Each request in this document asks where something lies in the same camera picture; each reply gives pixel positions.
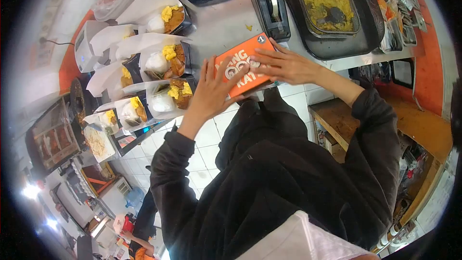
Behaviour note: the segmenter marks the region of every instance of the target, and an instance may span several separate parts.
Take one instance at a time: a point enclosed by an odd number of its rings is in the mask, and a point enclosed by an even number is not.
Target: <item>cardboard box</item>
[[[261,65],[260,63],[252,62],[250,59],[251,55],[255,55],[257,52],[256,48],[274,50],[273,45],[270,43],[269,38],[263,32],[257,36],[252,37],[251,39],[239,44],[238,46],[228,50],[220,56],[217,56],[215,59],[215,74],[220,67],[223,60],[229,55],[232,56],[231,61],[229,61],[225,75],[223,76],[223,82],[227,83],[229,79],[234,76],[239,70],[240,66],[249,63],[252,66],[267,67],[266,65]],[[235,97],[237,95],[249,95],[253,93],[254,90],[259,89],[261,86],[270,84],[268,76],[262,74],[254,74],[253,72],[248,72],[229,92],[230,97]]]

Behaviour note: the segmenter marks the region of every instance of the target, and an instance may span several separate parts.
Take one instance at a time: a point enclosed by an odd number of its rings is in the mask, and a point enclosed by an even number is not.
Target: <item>floor tile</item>
[[[148,160],[147,157],[144,158],[137,158],[136,161],[138,162],[138,166],[140,166],[141,171],[143,174],[150,175],[151,171],[149,171],[146,166],[150,165],[151,162]]]
[[[206,171],[197,171],[189,173],[189,176],[194,182],[194,185],[198,189],[203,189],[212,181],[212,176]]]
[[[194,149],[194,154],[189,158],[189,165],[186,169],[190,172],[207,170],[204,160],[200,156],[199,149]]]
[[[143,149],[141,148],[140,145],[136,145],[133,149],[131,149],[131,152],[133,153],[134,158],[143,158],[146,157],[145,153],[143,152]]]
[[[133,158],[134,158],[134,157],[133,157],[133,153],[132,153],[131,150],[128,151],[128,153],[126,153],[126,154],[122,157],[122,159],[124,159],[124,160],[133,159]]]
[[[157,151],[153,139],[149,136],[141,142],[141,148],[146,156],[153,156]]]
[[[215,179],[215,177],[220,173],[220,170],[218,169],[211,169],[208,171],[210,173],[210,175],[212,176],[213,179]]]
[[[132,170],[133,174],[144,174],[143,170],[138,165],[137,159],[130,159],[127,160],[127,164]]]
[[[281,97],[303,93],[305,91],[303,84],[281,84],[278,86]]]
[[[306,94],[306,102],[308,105],[313,105],[318,102],[332,100],[334,98],[334,94],[330,91],[319,88],[316,90],[310,90],[305,92]]]
[[[149,178],[147,178],[146,175],[136,175],[136,176],[137,176],[137,180],[140,183],[140,185],[143,188],[148,188],[149,189],[149,187],[151,185],[151,182],[149,181]]]
[[[305,91],[315,90],[315,89],[320,88],[320,86],[316,84],[304,84],[303,87],[305,88]]]
[[[209,147],[199,148],[200,155],[202,156],[207,169],[217,168],[217,165],[215,164],[215,158],[217,157],[219,151],[220,148],[217,144]]]
[[[110,163],[111,163],[111,167],[114,173],[119,173],[119,174],[124,173],[124,169],[122,168],[120,160],[112,160],[110,161]]]
[[[183,116],[173,118],[168,124],[165,125],[165,128],[167,130],[171,129],[174,124],[176,124],[177,127],[180,127],[182,121],[183,121]]]
[[[188,186],[189,186],[191,189],[197,189],[197,188],[196,188],[196,185],[194,185],[194,182],[193,182],[193,180],[191,179],[191,177],[190,177],[190,176],[186,176],[186,178],[188,178],[188,180],[189,180]]]
[[[160,216],[154,218],[154,226],[162,228],[162,223],[160,222]]]
[[[308,139],[315,143],[315,139],[314,139],[315,131],[313,128],[313,122],[306,123],[305,125],[306,125],[306,129],[308,130]]]
[[[167,128],[166,128],[165,125],[164,125],[164,126],[161,126],[158,130],[156,130],[156,132],[161,131],[161,130],[166,130],[166,129],[167,129]]]
[[[227,113],[227,112],[232,112],[232,111],[235,111],[235,110],[238,110],[239,109],[239,105],[237,103],[233,103],[232,105],[230,105],[224,112],[222,113]]]
[[[140,183],[138,182],[138,179],[136,179],[135,175],[127,175],[125,180],[127,180],[132,188],[140,186]]]
[[[306,104],[305,93],[289,95],[283,97],[282,99],[286,101],[288,105],[295,108],[298,116],[303,120],[304,123],[309,122],[308,105]]]
[[[200,192],[198,189],[193,189],[194,190],[194,193],[196,193],[196,199],[200,199]]]
[[[131,161],[131,160],[134,160],[134,159],[123,160],[123,162],[121,163],[122,168],[123,168],[123,170],[125,171],[126,174],[133,174],[133,171],[130,168],[130,165],[128,163],[128,161]]]
[[[347,70],[342,70],[342,71],[336,71],[335,73],[338,74],[338,75],[341,75],[344,78],[350,79],[350,74],[348,72],[348,69]]]
[[[205,122],[194,140],[196,141],[196,146],[198,148],[220,143],[221,138],[213,119],[209,119]]]
[[[228,113],[222,113],[213,118],[220,134],[220,138],[223,138],[226,128],[231,123],[231,120],[234,118],[234,115],[237,113],[237,110]]]
[[[167,133],[167,130],[161,130],[153,133],[151,135],[151,139],[153,139],[154,144],[156,145],[157,148],[160,148],[162,144],[164,143],[164,136]]]

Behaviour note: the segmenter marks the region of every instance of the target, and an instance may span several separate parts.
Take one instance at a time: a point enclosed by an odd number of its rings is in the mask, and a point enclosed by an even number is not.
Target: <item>black tray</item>
[[[295,20],[298,32],[302,39],[305,49],[315,58],[321,60],[341,59],[350,56],[362,55],[370,53],[376,49],[383,38],[383,33],[380,35],[378,29],[384,30],[383,20],[377,20],[373,16],[371,8],[378,9],[377,0],[353,0],[356,6],[359,20],[361,22],[360,31],[353,36],[347,38],[318,38],[309,31],[309,21],[305,18],[305,14],[300,12],[303,8],[300,0],[286,0],[289,5],[292,15]]]

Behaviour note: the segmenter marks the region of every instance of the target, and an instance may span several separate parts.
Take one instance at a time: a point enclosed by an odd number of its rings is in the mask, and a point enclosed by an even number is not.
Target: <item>fried chicken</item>
[[[186,59],[184,58],[184,50],[183,50],[181,44],[177,44],[175,46],[175,53],[176,53],[176,57],[184,64]]]
[[[180,95],[179,95],[178,99],[174,98],[173,101],[175,102],[176,106],[179,109],[188,109],[189,100],[191,100],[192,97],[193,97],[193,95],[190,95],[190,94],[184,95],[182,93],[182,91],[180,91]]]
[[[172,10],[172,17],[168,22],[165,23],[165,34],[170,34],[174,31],[184,20],[183,7],[178,8],[178,10]]]
[[[184,73],[184,63],[180,61],[180,59],[177,57],[173,58],[170,60],[171,67],[170,69],[172,70],[173,74],[177,77],[180,77]]]

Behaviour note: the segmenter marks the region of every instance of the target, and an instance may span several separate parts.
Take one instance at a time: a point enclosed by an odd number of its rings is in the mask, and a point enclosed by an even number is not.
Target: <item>kitchen counter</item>
[[[196,68],[200,67],[204,58],[209,58],[214,54],[220,55],[239,43],[263,32],[251,0],[224,0],[221,3],[210,3],[210,5],[204,7],[192,4],[187,6],[192,11],[191,18],[195,23],[195,30],[188,37],[193,40],[191,63]],[[334,72],[378,62],[425,55],[420,30],[419,28],[414,28],[417,46],[405,46],[402,51],[390,54],[384,54],[377,48],[365,55],[321,61],[315,59],[306,51],[291,12],[288,12],[288,17],[292,34],[287,42],[289,49],[322,66],[326,66]],[[252,30],[248,30],[246,25],[252,26]]]

